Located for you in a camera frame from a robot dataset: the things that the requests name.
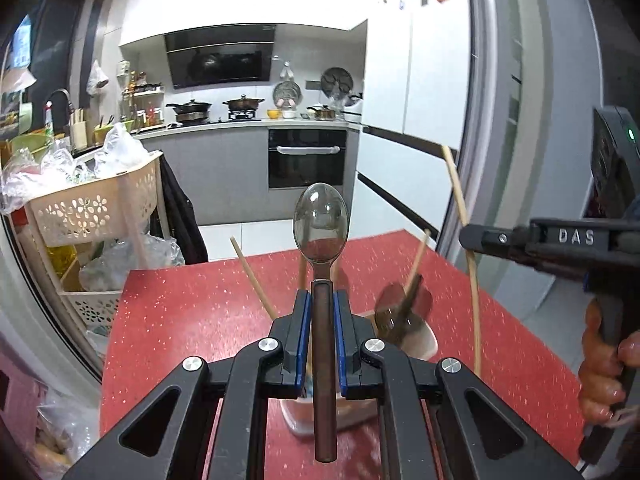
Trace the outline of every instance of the plate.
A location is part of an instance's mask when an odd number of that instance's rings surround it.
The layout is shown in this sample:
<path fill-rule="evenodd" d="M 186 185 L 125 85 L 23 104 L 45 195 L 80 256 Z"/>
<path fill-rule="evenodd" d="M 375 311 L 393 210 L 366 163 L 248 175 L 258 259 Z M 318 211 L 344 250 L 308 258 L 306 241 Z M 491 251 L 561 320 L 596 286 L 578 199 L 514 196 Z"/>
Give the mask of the plate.
<path fill-rule="evenodd" d="M 338 83 L 342 97 L 347 96 L 353 89 L 353 77 L 351 77 L 349 72 L 339 66 L 328 68 L 322 74 L 320 79 L 322 93 L 327 97 L 331 97 L 335 83 Z"/>
<path fill-rule="evenodd" d="M 273 89 L 273 104 L 277 108 L 296 108 L 301 102 L 302 90 L 293 81 L 283 81 Z"/>

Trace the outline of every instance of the cooking pot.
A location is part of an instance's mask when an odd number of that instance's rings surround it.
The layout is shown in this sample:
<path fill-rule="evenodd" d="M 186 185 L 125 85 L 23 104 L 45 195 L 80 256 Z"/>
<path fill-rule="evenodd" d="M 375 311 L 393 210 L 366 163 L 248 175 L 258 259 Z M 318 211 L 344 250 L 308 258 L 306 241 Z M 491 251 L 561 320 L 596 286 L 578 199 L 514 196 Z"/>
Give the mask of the cooking pot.
<path fill-rule="evenodd" d="M 227 105 L 230 112 L 237 112 L 240 110 L 257 110 L 262 101 L 264 99 L 247 98 L 245 94 L 242 94 L 240 99 L 229 99 L 229 101 L 224 101 L 222 104 Z"/>
<path fill-rule="evenodd" d="M 176 115 L 208 114 L 209 108 L 211 108 L 211 103 L 201 103 L 199 101 L 196 101 L 196 99 L 192 99 L 191 101 L 183 105 L 170 103 L 166 106 L 170 106 L 171 108 L 173 108 Z"/>
<path fill-rule="evenodd" d="M 316 121 L 333 121 L 335 119 L 335 110 L 330 110 L 327 106 L 309 106 L 306 110 L 315 116 Z"/>

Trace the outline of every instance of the yellow bowl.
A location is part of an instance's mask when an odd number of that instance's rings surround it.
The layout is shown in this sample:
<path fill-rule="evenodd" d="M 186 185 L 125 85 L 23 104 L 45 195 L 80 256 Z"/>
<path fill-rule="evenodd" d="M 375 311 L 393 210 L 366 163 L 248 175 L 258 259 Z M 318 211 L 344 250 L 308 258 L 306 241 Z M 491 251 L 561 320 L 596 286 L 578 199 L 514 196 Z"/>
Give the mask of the yellow bowl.
<path fill-rule="evenodd" d="M 132 121 L 125 121 L 122 124 L 124 124 L 124 127 L 127 129 L 127 131 L 129 133 L 131 133 L 131 127 L 133 126 L 133 120 Z M 106 138 L 107 134 L 111 131 L 112 128 L 113 128 L 113 124 L 107 124 L 106 126 L 103 126 L 101 128 L 96 128 L 94 130 L 95 143 L 96 144 L 103 144 L 104 143 L 104 139 Z"/>

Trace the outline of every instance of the red speckled countertop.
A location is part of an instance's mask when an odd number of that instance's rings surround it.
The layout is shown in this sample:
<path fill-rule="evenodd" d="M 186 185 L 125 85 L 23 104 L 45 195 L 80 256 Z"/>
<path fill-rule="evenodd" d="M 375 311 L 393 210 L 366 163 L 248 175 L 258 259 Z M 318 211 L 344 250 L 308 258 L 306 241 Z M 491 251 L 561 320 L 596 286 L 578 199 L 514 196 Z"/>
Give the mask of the red speckled countertop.
<path fill-rule="evenodd" d="M 418 240 L 395 232 L 352 240 L 341 258 L 339 288 L 355 314 L 373 310 L 390 282 L 404 283 Z M 249 257 L 258 280 L 282 314 L 292 309 L 298 252 Z M 473 365 L 468 277 L 427 250 L 419 271 L 433 296 L 428 322 L 439 351 L 432 359 Z M 582 417 L 579 385 L 564 363 L 513 316 L 481 292 L 482 379 L 565 458 L 577 462 Z M 268 334 L 269 317 L 238 260 L 130 273 L 113 325 L 102 382 L 100 432 L 112 428 L 185 357 L 230 357 Z M 376 479 L 380 469 L 375 422 L 338 436 L 338 460 L 314 461 L 311 440 L 293 436 L 277 400 L 270 401 L 265 478 Z"/>

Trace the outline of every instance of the wooden chopstick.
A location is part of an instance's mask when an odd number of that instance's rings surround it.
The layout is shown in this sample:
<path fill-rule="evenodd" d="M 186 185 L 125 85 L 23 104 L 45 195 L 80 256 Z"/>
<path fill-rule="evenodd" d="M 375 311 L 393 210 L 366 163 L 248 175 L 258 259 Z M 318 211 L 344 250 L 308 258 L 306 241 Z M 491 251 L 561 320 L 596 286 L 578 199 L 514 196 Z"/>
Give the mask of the wooden chopstick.
<path fill-rule="evenodd" d="M 278 314 L 276 313 L 273 305 L 271 304 L 271 301 L 269 301 L 269 298 L 267 298 L 267 295 L 264 293 L 264 290 L 262 289 L 260 282 L 258 282 L 258 279 L 255 277 L 255 274 L 251 270 L 249 263 L 247 263 L 247 260 L 244 257 L 244 254 L 242 254 L 242 251 L 240 250 L 240 246 L 238 245 L 238 242 L 236 242 L 236 238 L 233 236 L 231 237 L 231 244 L 236 250 L 236 254 L 238 255 L 240 264 L 242 265 L 242 268 L 244 269 L 246 276 L 249 278 L 249 281 L 251 282 L 251 286 L 254 288 L 254 291 L 258 295 L 258 298 L 260 299 L 262 306 L 267 311 L 267 314 L 269 314 L 269 317 L 273 321 L 278 317 Z"/>
<path fill-rule="evenodd" d="M 414 264 L 411 266 L 411 271 L 407 276 L 406 282 L 404 283 L 404 294 L 407 295 L 409 293 L 409 289 L 411 288 L 412 281 L 414 280 L 415 275 L 418 273 L 418 267 L 420 267 L 420 262 L 422 261 L 422 255 L 424 254 L 424 248 L 427 246 L 427 242 L 429 241 L 429 237 L 431 236 L 431 231 L 428 229 L 424 230 L 424 238 L 422 239 L 422 243 L 418 246 L 418 251 L 415 253 Z"/>
<path fill-rule="evenodd" d="M 462 186 L 460 185 L 460 177 L 456 169 L 456 163 L 453 161 L 453 155 L 448 146 L 442 146 L 442 155 L 447 163 L 447 170 L 451 179 L 451 187 L 453 188 L 453 198 L 458 208 L 458 216 L 462 226 L 469 223 L 469 214 L 466 210 L 465 197 L 462 195 Z M 473 251 L 465 250 L 466 266 L 469 269 L 469 282 L 471 285 L 471 306 L 474 318 L 474 373 L 480 377 L 482 363 L 482 339 L 480 332 L 480 293 L 478 291 L 478 266 L 476 266 L 476 255 Z"/>
<path fill-rule="evenodd" d="M 298 261 L 298 290 L 306 290 L 306 258 L 302 252 Z"/>
<path fill-rule="evenodd" d="M 244 254 L 242 254 L 242 250 L 240 249 L 240 246 L 238 245 L 238 242 L 236 241 L 236 237 L 232 236 L 230 240 L 231 240 L 231 244 L 234 247 L 234 250 L 236 251 L 236 254 L 238 255 L 238 259 L 240 260 L 240 264 L 242 265 L 242 268 L 244 269 L 244 273 L 249 278 L 249 282 L 251 282 L 251 286 L 254 288 L 254 291 L 257 294 L 258 299 L 260 299 L 260 302 L 262 303 L 262 306 L 267 311 L 267 314 L 269 314 L 269 317 L 273 321 L 274 319 L 276 319 L 278 317 L 278 314 L 276 313 L 276 310 L 274 309 L 273 305 L 271 304 L 271 301 L 269 301 L 269 298 L 267 298 L 267 295 L 264 293 L 264 289 L 260 285 L 260 282 L 258 281 L 258 278 L 255 277 L 255 274 L 252 271 L 252 268 L 249 265 L 249 262 L 244 257 Z M 306 259 L 305 259 L 304 256 L 302 256 L 302 253 L 300 253 L 300 256 L 305 261 L 305 280 L 306 280 Z M 313 376 L 313 367 L 311 366 L 311 341 L 309 341 L 308 352 L 307 352 L 307 356 L 306 356 L 306 374 L 309 376 L 309 378 L 311 378 Z"/>

